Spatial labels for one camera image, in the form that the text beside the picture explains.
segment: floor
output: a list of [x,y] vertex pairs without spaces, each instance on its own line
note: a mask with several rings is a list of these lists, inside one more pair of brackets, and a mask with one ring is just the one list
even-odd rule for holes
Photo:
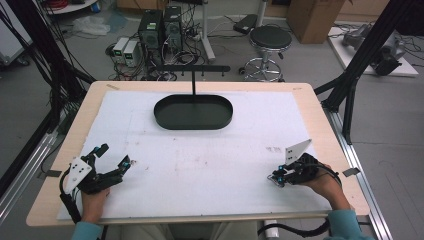
[[[61,16],[58,20],[66,29],[73,19],[86,15],[93,14],[89,10],[82,10]],[[107,80],[113,76],[114,70],[110,58],[105,55],[105,49],[120,36],[133,35],[138,28],[138,21],[123,19],[113,7],[105,9],[97,16],[109,21],[114,19],[111,22],[113,32],[100,37],[67,35],[66,43],[91,75],[99,80]],[[210,19],[210,29],[216,26],[217,31],[231,30],[232,24],[224,23],[228,21],[226,18]],[[266,19],[265,23],[287,27],[282,19]],[[228,31],[215,33],[237,34]],[[229,65],[232,70],[224,77],[221,74],[207,74],[203,80],[242,81],[238,68],[257,55],[248,38],[214,37],[210,41],[216,55],[214,64]],[[421,39],[415,38],[415,43],[424,47]],[[424,56],[422,52],[415,54],[421,58]],[[293,37],[292,46],[284,57],[284,60],[276,56],[273,59],[280,63],[286,82],[306,82],[315,88],[343,72],[328,42],[302,45]],[[393,239],[420,239],[424,236],[424,64],[423,60],[409,54],[405,58],[409,63],[421,65],[415,67],[419,76],[361,77],[355,99],[352,141]],[[178,75],[177,81],[187,80],[188,75]],[[328,93],[323,93],[318,98],[324,100],[327,95]],[[0,72],[0,176],[12,164],[49,111],[48,99],[49,86],[42,80],[34,64],[27,67],[13,64]],[[47,159],[46,168],[53,159],[54,154]],[[36,176],[1,224],[2,239],[62,239],[71,236],[72,227],[31,228],[26,225],[26,215],[43,183]],[[322,220],[282,222],[296,228],[312,229],[320,225]],[[368,227],[363,229],[365,233],[372,235]],[[119,228],[111,227],[107,239],[117,239],[118,235]],[[281,230],[280,236],[281,239],[302,239]]]

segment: black metal pole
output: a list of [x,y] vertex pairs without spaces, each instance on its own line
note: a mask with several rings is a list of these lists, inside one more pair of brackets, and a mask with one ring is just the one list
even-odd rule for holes
[[193,89],[193,100],[196,98],[196,72],[191,71],[191,87]]
[[333,112],[337,112],[343,100],[348,98],[346,100],[342,133],[349,144],[351,144],[350,128],[355,91],[359,78],[415,1],[418,0],[389,1],[344,73],[335,80],[314,90],[316,94],[320,94],[333,88],[330,96],[322,102],[323,108]]

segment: stool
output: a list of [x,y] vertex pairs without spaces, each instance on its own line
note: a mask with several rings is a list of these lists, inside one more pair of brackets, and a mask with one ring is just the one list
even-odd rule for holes
[[239,69],[240,74],[246,74],[244,80],[252,78],[261,82],[284,82],[280,66],[270,56],[278,52],[283,59],[282,52],[290,47],[291,41],[290,34],[279,27],[261,26],[253,29],[250,32],[250,44],[264,53],[262,58],[253,58]]

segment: cardboard box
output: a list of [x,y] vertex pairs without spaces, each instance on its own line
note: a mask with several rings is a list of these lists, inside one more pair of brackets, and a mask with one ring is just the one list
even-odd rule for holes
[[345,0],[295,0],[287,23],[300,43],[323,43]]
[[117,0],[116,5],[119,9],[126,10],[144,10],[144,9],[165,9],[168,1],[166,0]]

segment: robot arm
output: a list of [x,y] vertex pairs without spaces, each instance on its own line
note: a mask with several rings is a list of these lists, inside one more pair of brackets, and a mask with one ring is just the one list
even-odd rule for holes
[[[371,31],[372,25],[364,24],[358,30],[346,33],[343,37],[342,45],[352,46],[355,51],[364,42],[368,33]],[[397,67],[402,65],[399,59],[405,54],[405,42],[397,40],[392,33],[383,47],[378,51],[372,59],[370,66],[380,76],[386,76],[393,72]]]
[[[95,147],[89,154],[82,156],[80,159],[76,158],[72,161],[68,170],[62,175],[60,179],[60,199],[65,205],[66,209],[71,215],[74,223],[81,221],[81,215],[76,205],[75,196],[71,193],[78,187],[86,194],[95,194],[108,187],[122,182],[122,178],[127,170],[131,167],[131,160],[128,156],[118,164],[118,168],[105,174],[96,172],[96,157],[101,157],[109,146],[102,144],[102,146]],[[63,181],[69,174],[66,189],[63,189]]]
[[331,174],[341,185],[338,173],[324,166],[307,153],[303,153],[298,160],[289,165],[284,164],[278,166],[278,170],[272,172],[272,174],[268,176],[268,179],[272,180],[279,187],[284,187],[286,183],[298,185],[313,180],[320,168]]

